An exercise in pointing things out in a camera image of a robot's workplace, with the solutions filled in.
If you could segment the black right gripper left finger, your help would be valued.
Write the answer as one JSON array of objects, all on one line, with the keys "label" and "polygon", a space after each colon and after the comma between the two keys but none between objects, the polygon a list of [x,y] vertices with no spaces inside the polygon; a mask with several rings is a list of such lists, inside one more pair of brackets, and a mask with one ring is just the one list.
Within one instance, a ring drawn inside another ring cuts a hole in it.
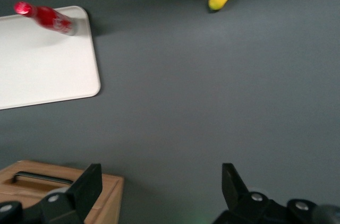
[{"label": "black right gripper left finger", "polygon": [[103,189],[101,164],[91,164],[65,191],[47,195],[39,206],[42,223],[84,223]]}]

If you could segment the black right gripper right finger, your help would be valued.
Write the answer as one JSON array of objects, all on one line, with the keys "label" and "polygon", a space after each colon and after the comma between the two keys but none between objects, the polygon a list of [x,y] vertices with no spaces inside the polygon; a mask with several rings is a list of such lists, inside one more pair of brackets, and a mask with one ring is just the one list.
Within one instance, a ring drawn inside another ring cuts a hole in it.
[{"label": "black right gripper right finger", "polygon": [[286,207],[249,191],[231,163],[222,164],[222,192],[227,210],[214,223],[288,223]]}]

